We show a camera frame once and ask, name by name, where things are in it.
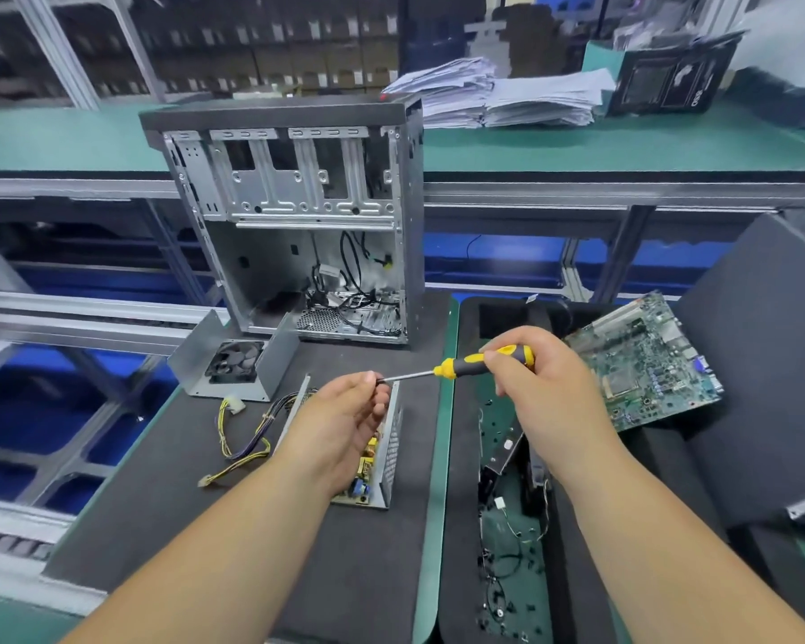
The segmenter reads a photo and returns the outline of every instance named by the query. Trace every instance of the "green workbench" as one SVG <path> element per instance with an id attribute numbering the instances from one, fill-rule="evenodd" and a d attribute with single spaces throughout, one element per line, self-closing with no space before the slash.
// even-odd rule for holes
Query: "green workbench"
<path id="1" fill-rule="evenodd" d="M 0 110 L 0 172 L 166 172 L 149 105 Z M 805 131 L 721 99 L 704 115 L 603 118 L 585 128 L 434 129 L 426 172 L 798 172 Z"/>

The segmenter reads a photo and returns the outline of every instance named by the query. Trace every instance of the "motherboard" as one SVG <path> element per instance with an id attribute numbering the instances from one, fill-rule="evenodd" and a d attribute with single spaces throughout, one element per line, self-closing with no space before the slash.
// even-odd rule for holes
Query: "motherboard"
<path id="1" fill-rule="evenodd" d="M 564 341 L 597 377 L 617 431 L 720 399 L 724 389 L 659 292 L 650 292 Z"/>

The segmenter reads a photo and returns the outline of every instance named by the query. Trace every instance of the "metal mesh grille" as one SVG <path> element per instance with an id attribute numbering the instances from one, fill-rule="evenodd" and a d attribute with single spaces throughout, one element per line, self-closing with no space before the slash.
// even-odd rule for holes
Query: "metal mesh grille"
<path id="1" fill-rule="evenodd" d="M 337 332 L 340 327 L 340 317 L 337 312 L 328 307 L 304 312 L 298 319 L 296 328 L 309 332 Z"/>

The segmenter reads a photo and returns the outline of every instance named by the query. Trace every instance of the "screwdriver shaft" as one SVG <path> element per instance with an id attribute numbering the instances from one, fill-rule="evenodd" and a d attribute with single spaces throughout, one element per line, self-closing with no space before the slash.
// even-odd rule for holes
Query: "screwdriver shaft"
<path id="1" fill-rule="evenodd" d="M 427 377 L 428 375 L 434 375 L 433 371 L 423 371 L 423 373 L 411 373 L 410 375 L 397 375 L 397 377 L 385 377 L 382 379 L 377 379 L 376 384 L 387 384 L 388 382 L 396 382 L 398 379 L 411 379 L 415 377 Z"/>

